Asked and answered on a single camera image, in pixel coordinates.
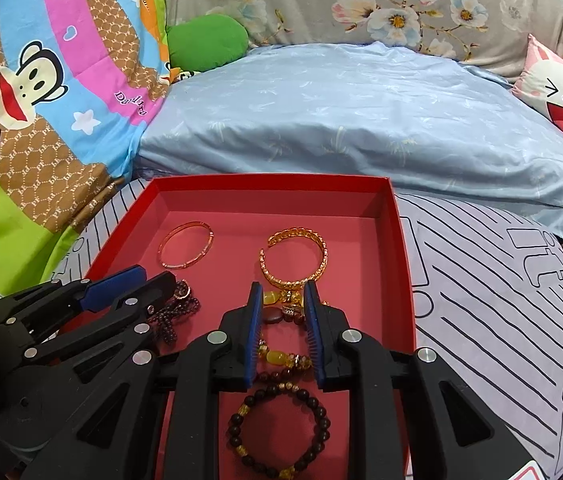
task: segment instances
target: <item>light blue bedding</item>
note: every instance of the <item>light blue bedding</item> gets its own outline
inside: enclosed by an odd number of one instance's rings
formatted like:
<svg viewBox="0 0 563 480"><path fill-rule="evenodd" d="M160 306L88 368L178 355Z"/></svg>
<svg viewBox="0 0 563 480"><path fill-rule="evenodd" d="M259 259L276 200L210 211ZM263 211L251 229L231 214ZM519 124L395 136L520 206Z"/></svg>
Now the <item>light blue bedding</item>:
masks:
<svg viewBox="0 0 563 480"><path fill-rule="evenodd" d="M563 238L563 133L493 78L381 43L258 48L179 82L135 165L144 176L389 176Z"/></svg>

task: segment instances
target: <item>cartoon printed blanket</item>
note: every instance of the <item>cartoon printed blanket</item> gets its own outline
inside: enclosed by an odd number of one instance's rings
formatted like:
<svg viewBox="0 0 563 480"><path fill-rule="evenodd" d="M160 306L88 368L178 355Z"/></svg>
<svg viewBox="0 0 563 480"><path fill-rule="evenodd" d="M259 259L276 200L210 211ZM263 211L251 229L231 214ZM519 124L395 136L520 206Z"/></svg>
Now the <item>cartoon printed blanket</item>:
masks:
<svg viewBox="0 0 563 480"><path fill-rule="evenodd" d="M0 0L0 292L50 275L170 83L163 0Z"/></svg>

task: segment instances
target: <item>black beaded bracelet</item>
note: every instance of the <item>black beaded bracelet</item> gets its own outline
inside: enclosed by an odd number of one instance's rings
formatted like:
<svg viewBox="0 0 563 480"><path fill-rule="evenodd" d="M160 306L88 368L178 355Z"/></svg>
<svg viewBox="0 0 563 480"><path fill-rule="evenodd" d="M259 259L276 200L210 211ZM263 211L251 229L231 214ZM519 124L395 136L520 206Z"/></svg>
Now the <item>black beaded bracelet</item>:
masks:
<svg viewBox="0 0 563 480"><path fill-rule="evenodd" d="M276 468L268 467L255 460L244 447L240 434L244 417L250 412L251 408L266 400L272 400L282 393L295 395L300 401L304 402L315 415L316 424L313 444L292 466L277 471ZM268 478L290 480L294 478L297 473L306 469L308 464L313 462L318 454L324 450L324 443L330 438L328 428L330 428L330 419L326 416L324 406L320 406L319 401L315 397L311 397L308 390L300 389L299 386L290 382L273 383L269 384L265 390L259 389L253 395L244 398L244 402L239 407L238 412L231 415L228 426L228 443L235 448L235 451L241 457L242 464L253 468L256 473L264 474Z"/></svg>

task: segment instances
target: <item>thin gold bangle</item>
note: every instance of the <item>thin gold bangle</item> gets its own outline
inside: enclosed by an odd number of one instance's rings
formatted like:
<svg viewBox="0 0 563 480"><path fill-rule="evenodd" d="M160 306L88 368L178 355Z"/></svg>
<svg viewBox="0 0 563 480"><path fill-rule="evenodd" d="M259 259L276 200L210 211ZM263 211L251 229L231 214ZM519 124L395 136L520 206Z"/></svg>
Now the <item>thin gold bangle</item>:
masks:
<svg viewBox="0 0 563 480"><path fill-rule="evenodd" d="M301 290L308 280L315 280L317 281L321 278L321 275L324 274L325 266L328 263L328 249L325 247L324 238L319 236L316 232L311 231L310 229L304 229L302 227L293 227L291 229L284 229L284 231L279 231L275 233L273 236L268 238L268 247L273 247L277 242L282 240L286 240L287 238L294 238L297 236L301 236L303 238L309 238L309 240L313 240L321 249L322 251L322 262L319 264L319 267L315 272L313 272L308 278L304 278L303 280L298 280L296 282L284 282L283 280L279 280L275 278L269 271L266 269L266 261L264 260L264 250L261 249L259 251L259 265L262 268L262 272L264 273L264 277L268 280L273 286L280 288L281 290Z"/></svg>
<svg viewBox="0 0 563 480"><path fill-rule="evenodd" d="M171 265L171 264L165 263L165 261L162 259L162 251L164 250L166 243L170 240L170 238L175 236L177 233L180 233L184 229L188 229L190 227L203 227L204 229L207 229L208 232L209 232L208 241L206 242L206 246L202 249L202 252L197 254L197 256L195 256L192 260L188 260L187 262L184 262L183 264ZM212 229L210 229L210 226L207 223L204 223L204 222L196 222L196 221L195 222L186 222L185 224L177 226L175 229L173 229L171 232L169 232L164 237L162 242L159 244L158 262L159 262L159 264L161 264L162 267L164 267L166 269L185 269L186 267L190 267L191 265L197 263L200 259L202 259L206 255L206 253L210 250L210 246L212 246L212 241L213 241L214 237L215 237L215 235L212 232Z"/></svg>

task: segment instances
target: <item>green pillow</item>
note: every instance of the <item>green pillow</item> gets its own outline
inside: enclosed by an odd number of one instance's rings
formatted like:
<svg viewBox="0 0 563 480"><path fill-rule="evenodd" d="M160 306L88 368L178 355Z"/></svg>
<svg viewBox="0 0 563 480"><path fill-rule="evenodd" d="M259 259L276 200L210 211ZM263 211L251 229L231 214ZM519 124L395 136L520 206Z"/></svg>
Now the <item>green pillow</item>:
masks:
<svg viewBox="0 0 563 480"><path fill-rule="evenodd" d="M205 72L238 60L248 49L248 33L224 14L206 14L167 31L170 66Z"/></svg>

